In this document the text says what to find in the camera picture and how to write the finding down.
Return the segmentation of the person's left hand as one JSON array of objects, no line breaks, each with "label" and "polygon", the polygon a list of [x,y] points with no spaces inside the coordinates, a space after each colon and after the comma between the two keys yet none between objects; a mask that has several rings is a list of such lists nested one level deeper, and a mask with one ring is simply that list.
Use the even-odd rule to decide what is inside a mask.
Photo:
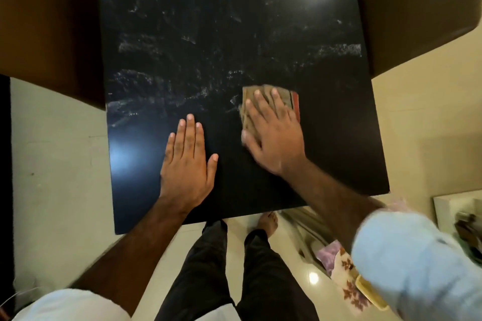
[{"label": "person's left hand", "polygon": [[167,213],[185,219],[211,193],[206,188],[206,154],[204,129],[196,121],[196,143],[193,158],[185,158],[186,117],[178,122],[172,163],[165,168],[165,152],[160,171],[159,202]]}]

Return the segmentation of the person's right hand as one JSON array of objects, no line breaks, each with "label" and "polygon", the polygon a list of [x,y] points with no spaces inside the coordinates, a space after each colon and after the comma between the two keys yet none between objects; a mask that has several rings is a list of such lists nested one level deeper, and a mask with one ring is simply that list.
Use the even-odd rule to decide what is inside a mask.
[{"label": "person's right hand", "polygon": [[289,130],[285,126],[285,105],[276,89],[272,96],[276,107],[273,121],[266,122],[250,99],[245,101],[245,112],[254,123],[259,135],[258,139],[254,138],[264,153],[264,164],[259,165],[289,182],[307,159],[304,138],[302,130]]}]

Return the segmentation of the beige cleaning cloth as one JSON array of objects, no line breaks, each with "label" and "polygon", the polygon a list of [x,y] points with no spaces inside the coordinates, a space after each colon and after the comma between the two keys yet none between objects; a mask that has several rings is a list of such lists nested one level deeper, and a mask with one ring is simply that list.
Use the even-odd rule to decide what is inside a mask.
[{"label": "beige cleaning cloth", "polygon": [[262,86],[247,86],[243,87],[243,93],[242,93],[242,103],[241,105],[238,106],[239,108],[239,115],[240,115],[240,120],[242,123],[242,128],[245,131],[250,132],[255,138],[259,138],[258,132],[254,126],[254,123],[252,122],[250,116],[248,113],[245,112],[245,101],[246,99],[250,99],[254,105],[256,105],[257,109],[259,106],[257,105],[256,98],[255,98],[255,92],[256,90],[259,90],[260,93],[262,93],[263,97],[267,101],[268,105],[276,111],[276,107],[274,104],[273,96],[272,96],[272,91],[273,89],[276,89],[278,91],[278,94],[283,102],[284,105],[288,106],[294,113],[295,116],[300,122],[300,110],[299,110],[299,96],[298,93],[281,88],[281,87],[274,87],[271,85],[262,85]]}]

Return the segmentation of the person's left forearm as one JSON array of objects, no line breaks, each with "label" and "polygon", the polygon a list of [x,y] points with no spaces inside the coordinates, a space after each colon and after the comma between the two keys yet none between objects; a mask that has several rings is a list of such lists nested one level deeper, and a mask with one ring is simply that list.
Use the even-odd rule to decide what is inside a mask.
[{"label": "person's left forearm", "polygon": [[120,306],[131,317],[160,258],[202,199],[160,196],[139,223],[71,284]]}]

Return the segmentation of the person's right forearm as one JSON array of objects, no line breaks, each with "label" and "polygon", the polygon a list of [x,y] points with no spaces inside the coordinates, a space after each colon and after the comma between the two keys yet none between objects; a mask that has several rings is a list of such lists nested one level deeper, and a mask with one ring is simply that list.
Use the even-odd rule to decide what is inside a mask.
[{"label": "person's right forearm", "polygon": [[359,194],[306,157],[283,166],[280,176],[326,223],[334,238],[352,256],[358,230],[381,201]]}]

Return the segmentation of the person's bare foot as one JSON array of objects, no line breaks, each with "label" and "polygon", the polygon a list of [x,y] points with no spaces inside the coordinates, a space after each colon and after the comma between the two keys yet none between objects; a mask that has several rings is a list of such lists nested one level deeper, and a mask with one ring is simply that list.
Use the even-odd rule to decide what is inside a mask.
[{"label": "person's bare foot", "polygon": [[263,213],[258,220],[256,229],[262,230],[266,233],[267,238],[270,238],[278,229],[279,221],[277,213],[274,211]]}]

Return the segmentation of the person's black trousers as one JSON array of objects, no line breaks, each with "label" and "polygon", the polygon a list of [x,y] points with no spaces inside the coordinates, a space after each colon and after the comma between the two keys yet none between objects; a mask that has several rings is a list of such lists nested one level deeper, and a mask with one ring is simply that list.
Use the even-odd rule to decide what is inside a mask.
[{"label": "person's black trousers", "polygon": [[155,321],[320,321],[261,228],[244,241],[242,297],[235,304],[226,278],[227,229],[223,220],[205,225]]}]

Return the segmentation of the floral patterned cloth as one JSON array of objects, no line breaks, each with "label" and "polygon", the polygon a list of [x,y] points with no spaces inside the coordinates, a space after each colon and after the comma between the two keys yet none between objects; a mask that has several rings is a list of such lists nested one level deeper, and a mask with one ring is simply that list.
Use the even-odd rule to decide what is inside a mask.
[{"label": "floral patterned cloth", "polygon": [[355,317],[370,309],[372,302],[364,294],[364,289],[358,287],[358,270],[351,255],[339,241],[335,240],[316,251],[316,258],[334,282],[344,304]]}]

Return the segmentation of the brown upholstered chair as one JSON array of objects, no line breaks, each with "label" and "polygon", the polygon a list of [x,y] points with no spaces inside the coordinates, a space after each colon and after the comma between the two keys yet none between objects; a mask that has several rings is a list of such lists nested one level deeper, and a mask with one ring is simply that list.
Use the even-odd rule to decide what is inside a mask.
[{"label": "brown upholstered chair", "polygon": [[474,30],[482,0],[358,0],[370,75],[377,76]]},{"label": "brown upholstered chair", "polygon": [[0,74],[104,111],[98,0],[0,0]]}]

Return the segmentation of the black furniture panel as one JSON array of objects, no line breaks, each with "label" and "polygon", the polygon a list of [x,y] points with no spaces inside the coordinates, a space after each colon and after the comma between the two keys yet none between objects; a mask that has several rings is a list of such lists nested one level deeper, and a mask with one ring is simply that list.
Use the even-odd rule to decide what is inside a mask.
[{"label": "black furniture panel", "polygon": [[0,74],[0,321],[15,309],[11,79]]}]

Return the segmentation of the white shelf unit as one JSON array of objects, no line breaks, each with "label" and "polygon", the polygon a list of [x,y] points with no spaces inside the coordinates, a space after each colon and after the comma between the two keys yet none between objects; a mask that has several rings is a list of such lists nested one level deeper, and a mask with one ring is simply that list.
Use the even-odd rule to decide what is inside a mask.
[{"label": "white shelf unit", "polygon": [[433,198],[437,226],[443,233],[451,235],[462,246],[469,258],[482,266],[482,253],[460,239],[455,229],[455,214],[468,212],[482,215],[482,190],[468,191]]}]

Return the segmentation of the yellow pad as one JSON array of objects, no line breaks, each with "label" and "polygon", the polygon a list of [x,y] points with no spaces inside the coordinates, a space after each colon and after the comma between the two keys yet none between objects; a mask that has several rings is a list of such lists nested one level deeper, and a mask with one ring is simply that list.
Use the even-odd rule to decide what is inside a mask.
[{"label": "yellow pad", "polygon": [[367,300],[380,311],[388,311],[389,305],[385,300],[377,293],[374,287],[365,280],[361,275],[358,275],[355,281],[355,285],[361,294],[367,298]]}]

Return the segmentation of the person's light blue shirt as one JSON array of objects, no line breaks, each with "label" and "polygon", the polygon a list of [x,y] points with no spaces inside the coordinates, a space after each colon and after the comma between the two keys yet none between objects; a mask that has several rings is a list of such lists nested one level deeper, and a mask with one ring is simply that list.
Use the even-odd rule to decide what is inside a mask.
[{"label": "person's light blue shirt", "polygon": [[[404,321],[482,321],[482,269],[451,236],[414,212],[378,210],[356,234],[359,273]],[[89,291],[61,289],[13,321],[131,321],[120,306]]]}]

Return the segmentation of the dark clutter on shelf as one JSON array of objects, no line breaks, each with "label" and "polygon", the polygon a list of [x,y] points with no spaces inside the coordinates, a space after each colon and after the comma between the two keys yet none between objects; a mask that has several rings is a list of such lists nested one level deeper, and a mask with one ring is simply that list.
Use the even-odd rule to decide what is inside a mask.
[{"label": "dark clutter on shelf", "polygon": [[457,212],[454,226],[460,239],[482,253],[482,215]]}]

